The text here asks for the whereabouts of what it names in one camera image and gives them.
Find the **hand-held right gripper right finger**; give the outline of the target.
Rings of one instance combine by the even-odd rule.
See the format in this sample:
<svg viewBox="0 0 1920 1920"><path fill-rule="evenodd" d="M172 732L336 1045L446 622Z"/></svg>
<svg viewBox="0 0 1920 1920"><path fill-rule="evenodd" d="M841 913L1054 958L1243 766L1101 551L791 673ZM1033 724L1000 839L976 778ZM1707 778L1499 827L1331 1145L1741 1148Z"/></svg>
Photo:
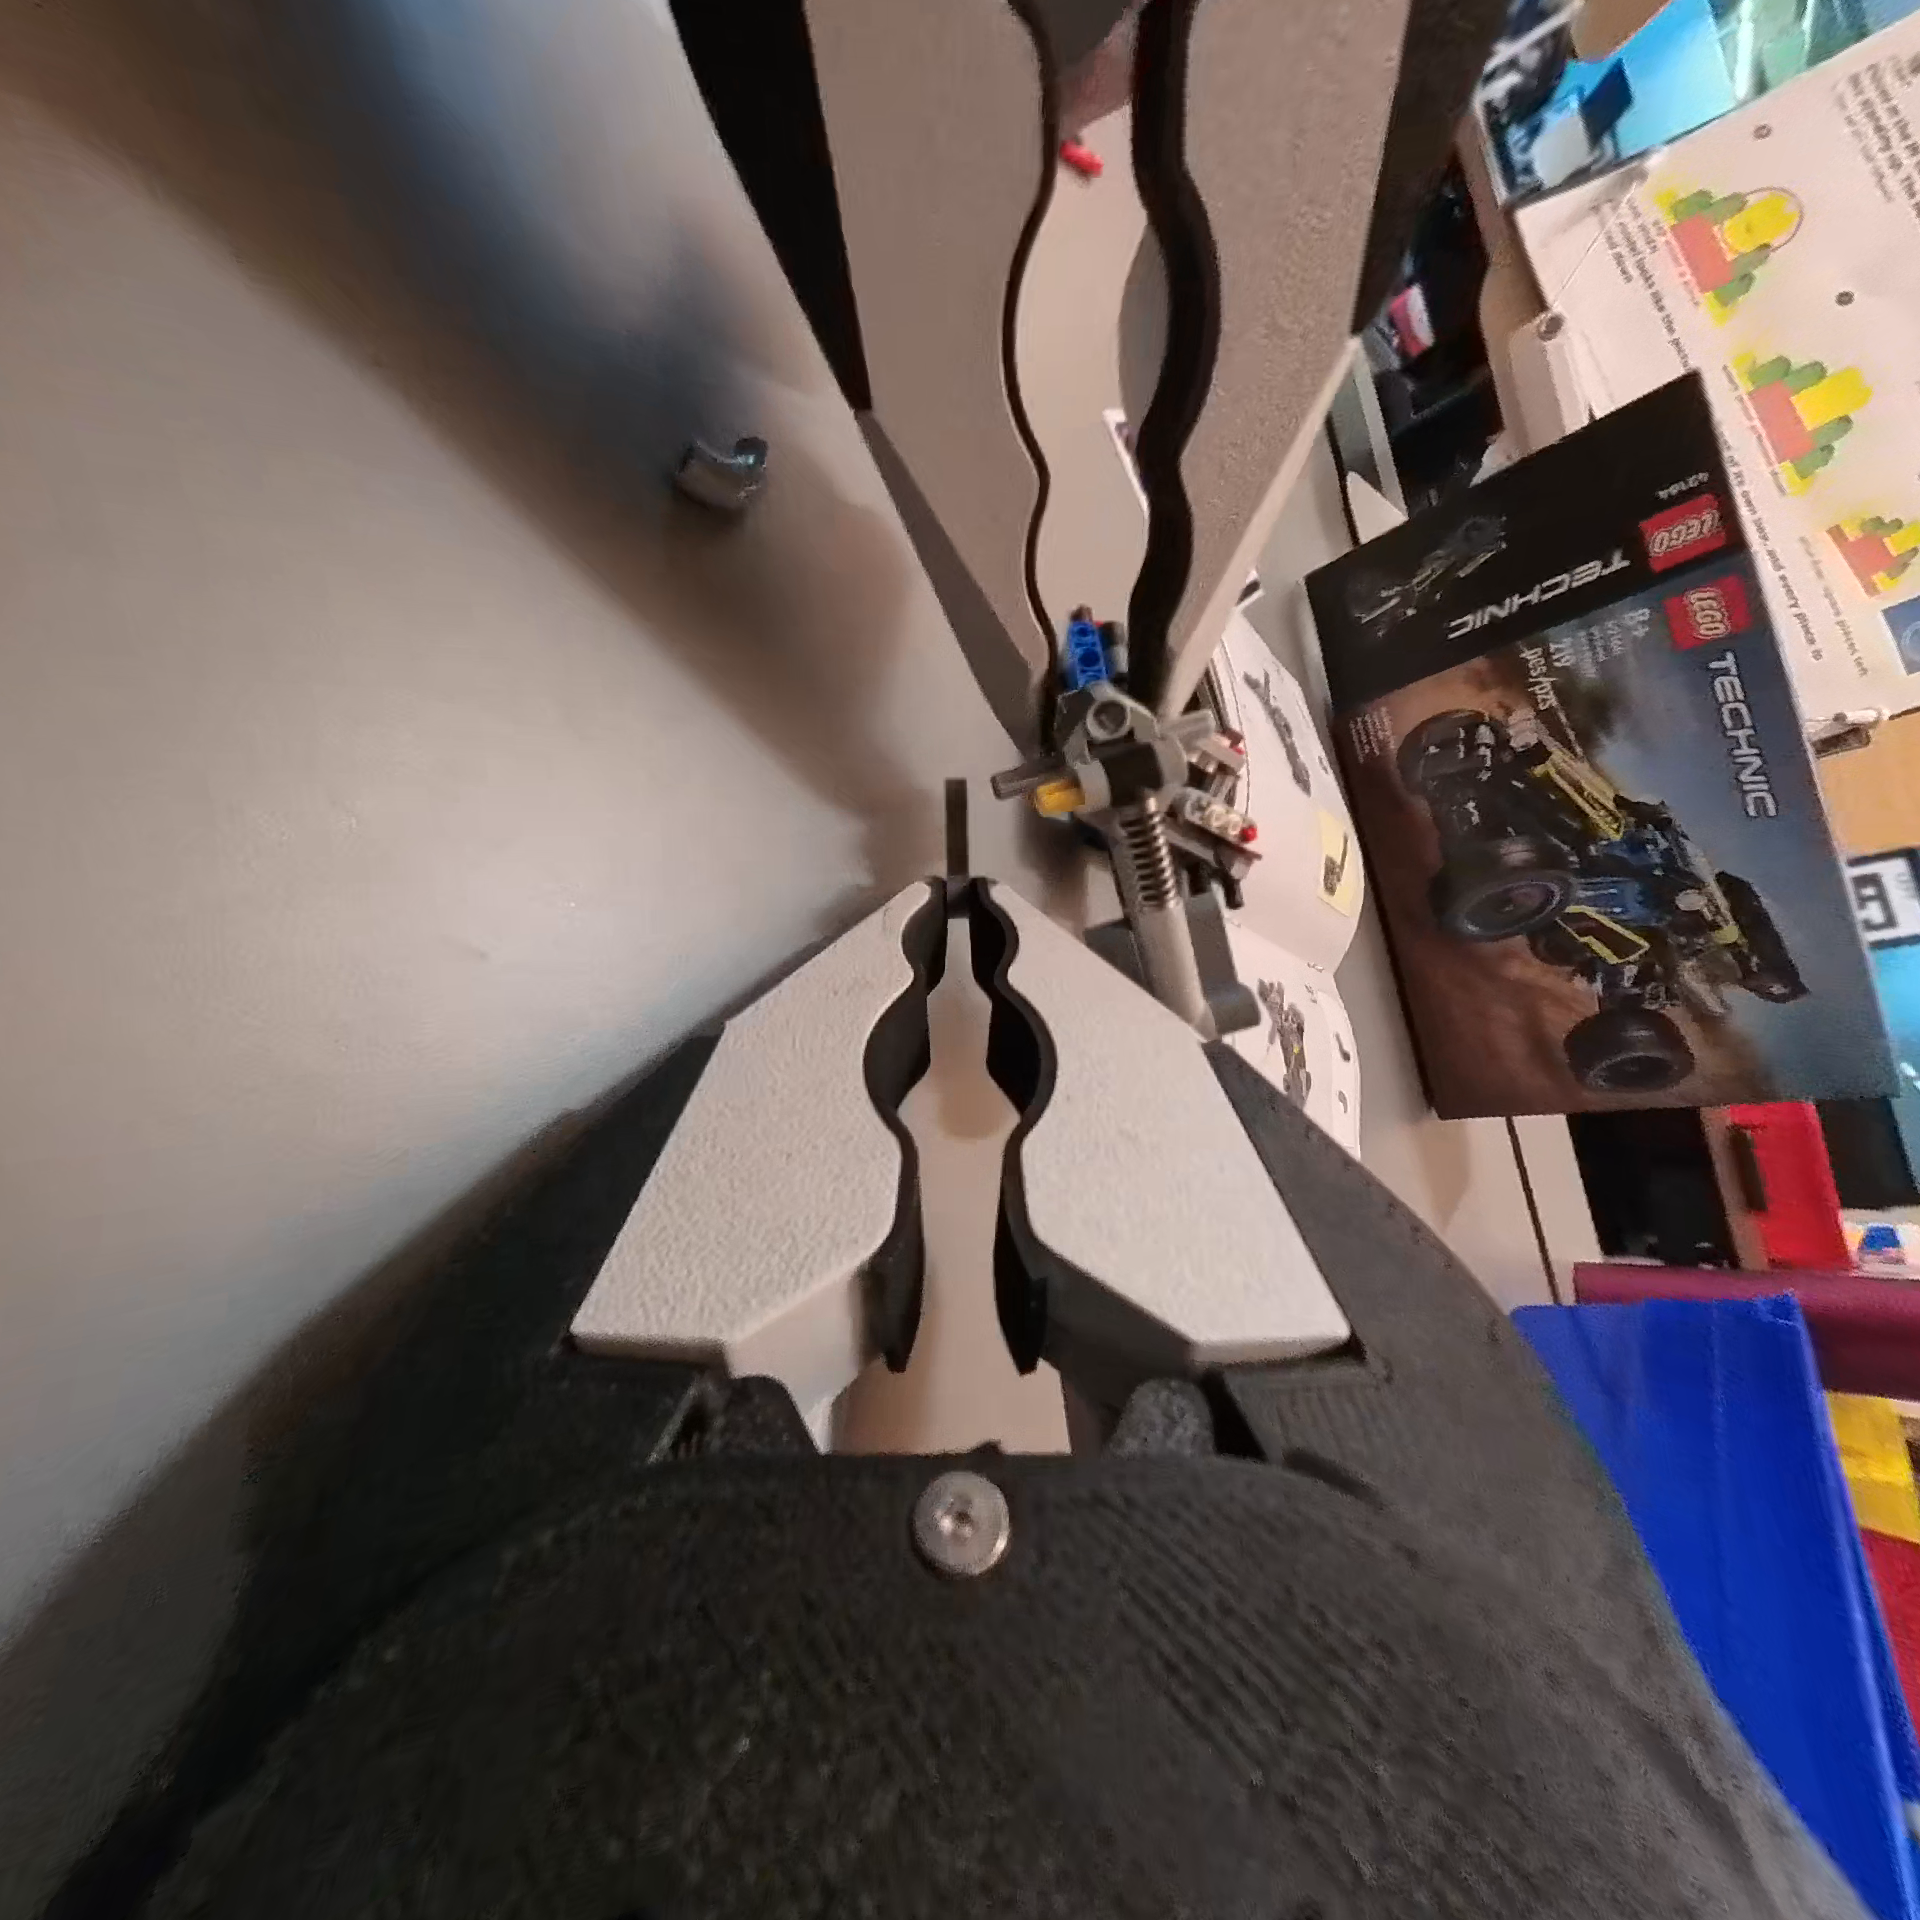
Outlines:
<svg viewBox="0 0 1920 1920"><path fill-rule="evenodd" d="M997 881L971 884L987 1073L1015 1115L992 1282L1015 1367L1199 1379L1353 1325L1197 1033Z"/></svg>

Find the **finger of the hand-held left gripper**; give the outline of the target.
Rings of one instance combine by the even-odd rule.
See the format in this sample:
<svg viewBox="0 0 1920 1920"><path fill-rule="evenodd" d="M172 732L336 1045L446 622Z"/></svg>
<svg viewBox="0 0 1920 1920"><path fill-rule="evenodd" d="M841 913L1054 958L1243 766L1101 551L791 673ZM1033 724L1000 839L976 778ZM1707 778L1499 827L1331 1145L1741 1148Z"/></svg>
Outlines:
<svg viewBox="0 0 1920 1920"><path fill-rule="evenodd" d="M1353 302L1401 76L1405 2L1150 4L1133 166L1163 279L1136 422L1145 549L1136 697L1184 708L1304 435L1353 353Z"/></svg>
<svg viewBox="0 0 1920 1920"><path fill-rule="evenodd" d="M879 479L982 699L1043 732L1047 469L1015 373L1054 185L1036 4L804 2Z"/></svg>

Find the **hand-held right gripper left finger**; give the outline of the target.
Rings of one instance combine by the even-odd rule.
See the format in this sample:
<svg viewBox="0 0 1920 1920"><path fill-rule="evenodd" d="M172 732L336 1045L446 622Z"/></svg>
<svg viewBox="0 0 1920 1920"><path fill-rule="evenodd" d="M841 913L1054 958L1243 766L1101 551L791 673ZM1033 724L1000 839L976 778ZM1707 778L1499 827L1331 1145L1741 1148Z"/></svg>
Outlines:
<svg viewBox="0 0 1920 1920"><path fill-rule="evenodd" d="M929 1065L947 924L944 886L911 883L725 1025L575 1347L733 1379L904 1370L926 1235L902 1103Z"/></svg>

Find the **grey lego shock absorber assembly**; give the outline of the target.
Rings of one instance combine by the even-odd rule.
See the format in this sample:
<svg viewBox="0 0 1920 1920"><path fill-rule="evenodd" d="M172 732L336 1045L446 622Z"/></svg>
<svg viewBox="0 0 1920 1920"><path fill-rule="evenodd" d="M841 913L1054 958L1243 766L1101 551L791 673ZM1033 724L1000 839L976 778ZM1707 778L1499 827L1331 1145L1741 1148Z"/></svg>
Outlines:
<svg viewBox="0 0 1920 1920"><path fill-rule="evenodd" d="M1214 715L1163 717L1112 685L1064 692L1054 745L997 773L992 793L1097 836L1143 987L1201 1041L1224 1041L1257 1022L1257 1002L1236 979L1219 891L1187 875L1172 839L1188 713Z"/></svg>

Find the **lego instruction booklet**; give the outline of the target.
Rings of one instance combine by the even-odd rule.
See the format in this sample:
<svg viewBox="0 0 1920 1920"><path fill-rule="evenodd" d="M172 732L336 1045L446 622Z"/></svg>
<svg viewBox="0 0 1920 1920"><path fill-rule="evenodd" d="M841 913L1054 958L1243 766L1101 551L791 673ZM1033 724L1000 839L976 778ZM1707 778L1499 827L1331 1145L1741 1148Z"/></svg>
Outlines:
<svg viewBox="0 0 1920 1920"><path fill-rule="evenodd" d="M1236 811L1254 861L1227 907L1238 982L1257 1022L1229 1036L1261 1079L1350 1156L1360 1154L1360 1049L1336 989L1360 921L1363 859L1304 687L1236 610L1207 690L1246 753Z"/></svg>

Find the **small grey lego connector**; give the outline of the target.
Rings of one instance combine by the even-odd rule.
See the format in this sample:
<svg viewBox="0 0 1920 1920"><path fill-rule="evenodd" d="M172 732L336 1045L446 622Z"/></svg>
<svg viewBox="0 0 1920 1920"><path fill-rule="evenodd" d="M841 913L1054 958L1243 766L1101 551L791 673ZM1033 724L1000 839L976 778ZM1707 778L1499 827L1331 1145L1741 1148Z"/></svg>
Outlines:
<svg viewBox="0 0 1920 1920"><path fill-rule="evenodd" d="M740 437L725 449L695 439L673 469L673 492L703 511L735 519L763 492L767 461L767 441L759 437Z"/></svg>

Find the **lego chassis assembly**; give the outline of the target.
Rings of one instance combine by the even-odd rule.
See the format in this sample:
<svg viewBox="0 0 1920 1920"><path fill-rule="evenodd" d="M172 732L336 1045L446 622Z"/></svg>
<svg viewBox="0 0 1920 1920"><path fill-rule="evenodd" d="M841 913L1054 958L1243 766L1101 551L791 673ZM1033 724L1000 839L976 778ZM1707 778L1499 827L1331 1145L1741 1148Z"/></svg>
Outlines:
<svg viewBox="0 0 1920 1920"><path fill-rule="evenodd" d="M1219 891L1229 915L1246 907L1246 883L1261 859L1252 813L1252 761L1246 735L1214 715L1181 721L1184 786L1172 803L1172 839L1187 875Z"/></svg>

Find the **lego set box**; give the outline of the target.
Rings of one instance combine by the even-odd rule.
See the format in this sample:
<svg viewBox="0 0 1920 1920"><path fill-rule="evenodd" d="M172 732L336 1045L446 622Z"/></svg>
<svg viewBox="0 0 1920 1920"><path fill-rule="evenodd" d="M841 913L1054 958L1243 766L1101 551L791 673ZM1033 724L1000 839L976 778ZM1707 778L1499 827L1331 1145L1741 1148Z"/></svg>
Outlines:
<svg viewBox="0 0 1920 1920"><path fill-rule="evenodd" d="M1304 598L1437 1118L1895 1095L1697 374L1319 567Z"/></svg>

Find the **blue printed box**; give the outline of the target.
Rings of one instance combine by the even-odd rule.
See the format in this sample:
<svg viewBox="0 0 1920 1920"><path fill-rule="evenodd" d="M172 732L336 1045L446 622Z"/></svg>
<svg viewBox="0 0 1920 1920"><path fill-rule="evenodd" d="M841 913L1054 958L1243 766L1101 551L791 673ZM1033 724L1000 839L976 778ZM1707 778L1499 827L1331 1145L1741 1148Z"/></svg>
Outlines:
<svg viewBox="0 0 1920 1920"><path fill-rule="evenodd" d="M1504 206L1669 148L1889 29L1916 2L1665 2L1616 47L1584 58L1576 29L1595 11L1507 11L1471 105Z"/></svg>

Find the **white poster with brick pictures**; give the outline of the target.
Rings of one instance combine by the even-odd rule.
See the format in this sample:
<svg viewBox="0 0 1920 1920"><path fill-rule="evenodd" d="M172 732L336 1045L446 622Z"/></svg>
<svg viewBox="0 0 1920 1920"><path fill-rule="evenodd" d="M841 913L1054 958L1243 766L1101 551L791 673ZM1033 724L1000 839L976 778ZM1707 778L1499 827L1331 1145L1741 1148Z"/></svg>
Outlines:
<svg viewBox="0 0 1920 1920"><path fill-rule="evenodd" d="M1515 213L1598 417L1683 373L1812 721L1917 702L1917 23Z"/></svg>

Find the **blue storage bin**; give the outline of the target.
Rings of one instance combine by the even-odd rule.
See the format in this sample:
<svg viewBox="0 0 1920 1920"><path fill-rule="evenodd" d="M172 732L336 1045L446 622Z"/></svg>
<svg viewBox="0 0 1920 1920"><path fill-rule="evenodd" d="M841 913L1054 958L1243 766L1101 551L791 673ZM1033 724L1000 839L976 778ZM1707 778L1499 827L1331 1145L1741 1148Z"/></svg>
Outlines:
<svg viewBox="0 0 1920 1920"><path fill-rule="evenodd" d="M1875 1916L1917 1916L1917 1753L1793 1297L1513 1321L1719 1703Z"/></svg>

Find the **red box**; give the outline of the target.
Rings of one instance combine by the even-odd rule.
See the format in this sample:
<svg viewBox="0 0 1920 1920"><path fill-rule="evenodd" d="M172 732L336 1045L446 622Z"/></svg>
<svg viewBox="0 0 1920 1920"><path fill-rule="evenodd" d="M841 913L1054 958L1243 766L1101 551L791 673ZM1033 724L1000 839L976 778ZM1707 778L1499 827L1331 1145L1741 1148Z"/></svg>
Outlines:
<svg viewBox="0 0 1920 1920"><path fill-rule="evenodd" d="M1729 1107L1725 1143L1741 1212L1760 1237L1764 1267L1851 1271L1854 1255L1817 1107L1811 1102Z"/></svg>

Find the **yellow red bin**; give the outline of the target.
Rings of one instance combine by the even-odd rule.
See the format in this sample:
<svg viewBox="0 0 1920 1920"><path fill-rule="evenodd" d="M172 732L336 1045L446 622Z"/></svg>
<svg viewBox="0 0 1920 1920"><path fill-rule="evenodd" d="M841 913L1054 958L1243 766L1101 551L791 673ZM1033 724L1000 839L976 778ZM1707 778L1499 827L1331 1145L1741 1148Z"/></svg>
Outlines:
<svg viewBox="0 0 1920 1920"><path fill-rule="evenodd" d="M1916 1406L1832 1393L1825 1401L1892 1670L1917 1721Z"/></svg>

